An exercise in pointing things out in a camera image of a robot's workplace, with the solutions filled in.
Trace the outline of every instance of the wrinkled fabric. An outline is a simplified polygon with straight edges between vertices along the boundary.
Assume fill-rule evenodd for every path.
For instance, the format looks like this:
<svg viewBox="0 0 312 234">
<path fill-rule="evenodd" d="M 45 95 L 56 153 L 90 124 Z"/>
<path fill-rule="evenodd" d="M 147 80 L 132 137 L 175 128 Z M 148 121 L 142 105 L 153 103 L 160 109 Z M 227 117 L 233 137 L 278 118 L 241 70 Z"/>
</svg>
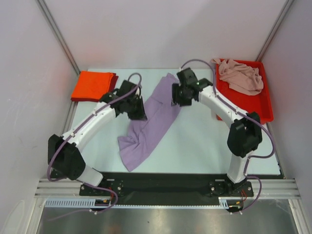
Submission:
<svg viewBox="0 0 312 234">
<path fill-rule="evenodd" d="M 128 171 L 138 167 L 166 134 L 181 108 L 172 106 L 172 84 L 178 80 L 167 74 L 144 103 L 147 121 L 132 120 L 127 136 L 118 137 L 120 157 Z"/>
<path fill-rule="evenodd" d="M 213 63 L 219 64 L 220 80 L 229 83 L 229 87 L 240 93 L 254 96 L 263 89 L 262 77 L 258 68 L 252 68 L 246 64 L 232 59 L 213 59 Z"/>
</svg>

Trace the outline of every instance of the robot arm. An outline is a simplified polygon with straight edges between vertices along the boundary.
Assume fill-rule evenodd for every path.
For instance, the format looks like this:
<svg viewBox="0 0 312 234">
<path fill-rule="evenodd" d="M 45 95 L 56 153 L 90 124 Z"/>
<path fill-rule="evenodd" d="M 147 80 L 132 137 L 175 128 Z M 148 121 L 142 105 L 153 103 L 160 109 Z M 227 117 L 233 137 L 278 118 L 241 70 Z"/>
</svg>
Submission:
<svg viewBox="0 0 312 234">
<path fill-rule="evenodd" d="M 103 179 L 103 175 L 86 165 L 80 152 L 105 124 L 115 119 L 120 113 L 126 112 L 131 120 L 147 119 L 140 88 L 127 97 L 120 99 L 135 89 L 136 86 L 125 80 L 120 89 L 106 93 L 97 103 L 92 113 L 76 127 L 64 133 L 61 137 L 52 135 L 48 141 L 48 163 L 54 157 L 55 161 L 52 167 L 64 176 L 71 180 L 98 186 Z M 57 154 L 57 150 L 65 139 L 67 139 L 67 142 Z"/>
<path fill-rule="evenodd" d="M 246 113 L 246 111 L 237 107 L 218 90 L 215 94 L 213 84 L 206 79 L 197 80 L 190 68 L 180 71 L 177 76 L 180 84 L 173 84 L 172 86 L 173 104 L 187 106 L 191 105 L 192 99 L 194 99 L 208 106 L 222 118 L 230 128 L 227 144 L 232 152 L 232 158 L 227 176 L 233 184 L 244 181 L 245 175 L 243 172 L 248 156 L 262 142 L 260 127 L 238 115 L 237 112 Z M 231 109 L 217 95 L 234 108 Z M 247 114 L 247 116 L 260 122 L 260 117 L 255 112 Z"/>
</svg>

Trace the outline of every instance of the folded cloth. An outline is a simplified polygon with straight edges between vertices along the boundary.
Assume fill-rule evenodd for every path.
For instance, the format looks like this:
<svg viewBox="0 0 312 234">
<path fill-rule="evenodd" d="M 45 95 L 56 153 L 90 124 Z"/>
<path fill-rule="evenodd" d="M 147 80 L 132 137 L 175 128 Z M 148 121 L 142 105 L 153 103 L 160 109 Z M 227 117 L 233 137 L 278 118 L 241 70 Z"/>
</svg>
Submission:
<svg viewBox="0 0 312 234">
<path fill-rule="evenodd" d="M 171 105 L 173 83 L 178 83 L 173 75 L 163 77 L 144 103 L 147 121 L 131 121 L 128 135 L 118 137 L 120 157 L 129 172 L 147 159 L 181 110 Z"/>
<path fill-rule="evenodd" d="M 220 59 L 213 59 L 212 62 L 219 64 L 220 80 L 228 82 L 231 89 L 250 96 L 261 93 L 263 81 L 258 68 L 232 59 L 225 59 L 222 62 Z"/>
<path fill-rule="evenodd" d="M 80 73 L 72 93 L 72 101 L 95 101 L 115 88 L 118 76 L 115 73 L 87 72 Z"/>
</svg>

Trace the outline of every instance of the white table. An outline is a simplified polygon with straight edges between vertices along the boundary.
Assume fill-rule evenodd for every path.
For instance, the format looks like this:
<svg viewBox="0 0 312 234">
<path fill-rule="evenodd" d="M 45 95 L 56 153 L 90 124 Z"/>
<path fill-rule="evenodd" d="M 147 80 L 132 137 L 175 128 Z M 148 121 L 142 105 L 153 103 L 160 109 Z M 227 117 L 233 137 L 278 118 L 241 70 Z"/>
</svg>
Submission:
<svg viewBox="0 0 312 234">
<path fill-rule="evenodd" d="M 146 100 L 167 73 L 176 76 L 177 69 L 89 69 L 96 72 L 113 72 L 119 76 L 116 87 L 133 72 L 142 75 L 142 96 Z M 198 79 L 212 81 L 212 73 L 206 69 L 194 69 Z M 91 113 L 95 102 L 79 102 L 72 127 Z M 125 136 L 129 125 L 126 114 L 104 126 L 82 151 L 86 163 L 103 172 L 127 172 L 119 156 L 118 136 Z M 140 173 L 201 173 L 225 174 L 230 166 L 231 152 L 227 147 L 229 129 L 216 119 L 215 114 L 204 105 L 193 101 L 192 106 L 183 107 L 167 134 L 151 155 L 133 172 Z M 263 141 L 254 152 L 266 156 L 272 150 L 268 136 L 262 132 Z M 279 175 L 277 159 L 253 158 L 248 167 L 249 174 Z"/>
</svg>

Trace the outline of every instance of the red plastic tray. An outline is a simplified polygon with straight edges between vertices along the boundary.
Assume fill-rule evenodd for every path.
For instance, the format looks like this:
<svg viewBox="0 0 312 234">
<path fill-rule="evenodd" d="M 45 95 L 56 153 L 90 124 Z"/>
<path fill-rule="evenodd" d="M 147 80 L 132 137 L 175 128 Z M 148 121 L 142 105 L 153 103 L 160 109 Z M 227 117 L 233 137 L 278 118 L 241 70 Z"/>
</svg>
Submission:
<svg viewBox="0 0 312 234">
<path fill-rule="evenodd" d="M 249 96 L 242 93 L 239 93 L 233 89 L 229 88 L 229 84 L 225 81 L 220 80 L 219 75 L 219 65 L 216 65 L 216 87 L 227 99 L 233 102 L 238 107 L 250 112 L 257 112 L 260 116 L 261 124 L 265 124 L 267 122 L 271 122 L 273 117 L 273 111 L 271 106 L 269 87 L 267 83 L 267 78 L 265 75 L 264 66 L 261 62 L 253 62 L 253 61 L 240 61 L 235 60 L 239 63 L 244 63 L 253 68 L 259 68 L 259 75 L 262 76 L 263 81 L 263 90 L 260 94 L 255 96 Z"/>
</svg>

